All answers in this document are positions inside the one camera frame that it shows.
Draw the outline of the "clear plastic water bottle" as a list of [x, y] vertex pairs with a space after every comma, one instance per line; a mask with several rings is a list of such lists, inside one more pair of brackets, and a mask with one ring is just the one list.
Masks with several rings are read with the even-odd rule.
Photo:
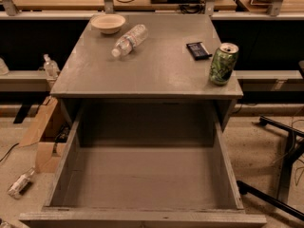
[[138, 24], [125, 33], [115, 44], [111, 53], [115, 58], [126, 56], [139, 46], [148, 37], [148, 29], [143, 24]]

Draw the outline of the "black stand base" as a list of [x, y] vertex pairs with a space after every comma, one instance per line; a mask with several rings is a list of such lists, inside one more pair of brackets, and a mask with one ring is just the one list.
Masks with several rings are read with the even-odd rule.
[[298, 141], [296, 138], [301, 137], [304, 139], [304, 132], [302, 130], [294, 128], [292, 125], [288, 126], [268, 117], [261, 116], [259, 118], [259, 125], [266, 126], [267, 124], [284, 130], [288, 133], [285, 152], [284, 155], [280, 158], [282, 160], [282, 163], [277, 195], [275, 198], [273, 198], [241, 180], [237, 181], [238, 191], [241, 195], [250, 193], [257, 198], [272, 204], [274, 207], [286, 212], [287, 214], [304, 221], [304, 213], [287, 204], [293, 165], [296, 161], [299, 161], [300, 157], [304, 154], [304, 142]]

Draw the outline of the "grey drawer cabinet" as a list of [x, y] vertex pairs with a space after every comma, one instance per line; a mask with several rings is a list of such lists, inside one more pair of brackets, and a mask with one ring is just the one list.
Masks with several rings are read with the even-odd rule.
[[213, 53], [220, 45], [207, 15], [133, 13], [122, 32], [146, 25], [148, 38], [132, 53], [116, 59], [111, 50], [119, 34], [103, 36], [87, 25], [61, 71], [51, 95], [71, 98], [156, 98], [214, 100], [221, 125], [243, 96], [236, 76], [227, 85], [209, 81], [211, 62], [196, 61], [186, 45], [202, 42]]

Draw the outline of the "green soda can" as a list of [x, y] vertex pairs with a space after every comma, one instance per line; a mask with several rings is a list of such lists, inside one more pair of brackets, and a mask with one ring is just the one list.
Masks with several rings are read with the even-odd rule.
[[209, 79], [217, 86], [228, 83], [238, 60], [238, 46], [222, 43], [214, 53], [210, 66]]

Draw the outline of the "dark blue snack packet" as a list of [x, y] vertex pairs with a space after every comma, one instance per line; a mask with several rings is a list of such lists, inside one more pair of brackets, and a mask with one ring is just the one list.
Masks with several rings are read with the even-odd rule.
[[189, 43], [186, 47], [195, 61], [208, 59], [212, 56], [202, 42]]

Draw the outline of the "grey top drawer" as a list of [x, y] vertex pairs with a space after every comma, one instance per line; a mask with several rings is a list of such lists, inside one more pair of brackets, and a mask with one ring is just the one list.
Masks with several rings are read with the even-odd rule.
[[209, 104], [91, 104], [73, 123], [31, 228], [261, 228]]

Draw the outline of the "beige paper bowl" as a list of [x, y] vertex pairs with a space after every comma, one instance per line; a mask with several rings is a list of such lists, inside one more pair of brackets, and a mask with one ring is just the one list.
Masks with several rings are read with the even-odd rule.
[[117, 33], [125, 23], [125, 18], [119, 14], [102, 14], [91, 19], [91, 26], [103, 34]]

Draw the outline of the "brown cardboard box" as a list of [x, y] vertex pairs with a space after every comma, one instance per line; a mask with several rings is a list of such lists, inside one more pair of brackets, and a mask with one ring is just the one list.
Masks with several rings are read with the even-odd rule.
[[46, 97], [20, 141], [22, 147], [37, 145], [34, 166], [38, 173], [56, 171], [66, 148], [65, 142], [56, 142], [64, 123], [60, 102], [54, 97]]

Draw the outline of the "clear bottle on shelf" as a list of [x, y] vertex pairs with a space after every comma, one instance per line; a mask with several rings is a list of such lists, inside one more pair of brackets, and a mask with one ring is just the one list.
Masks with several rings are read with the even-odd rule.
[[60, 69], [58, 68], [57, 63], [54, 60], [51, 60], [50, 57], [44, 55], [44, 70], [49, 78], [56, 79], [59, 76]]

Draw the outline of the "clear bottle on floor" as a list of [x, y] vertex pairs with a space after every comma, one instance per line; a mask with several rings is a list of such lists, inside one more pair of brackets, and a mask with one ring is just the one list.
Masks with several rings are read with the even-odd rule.
[[10, 186], [8, 194], [14, 199], [19, 199], [21, 197], [21, 192], [31, 183], [34, 175], [35, 168], [31, 167]]

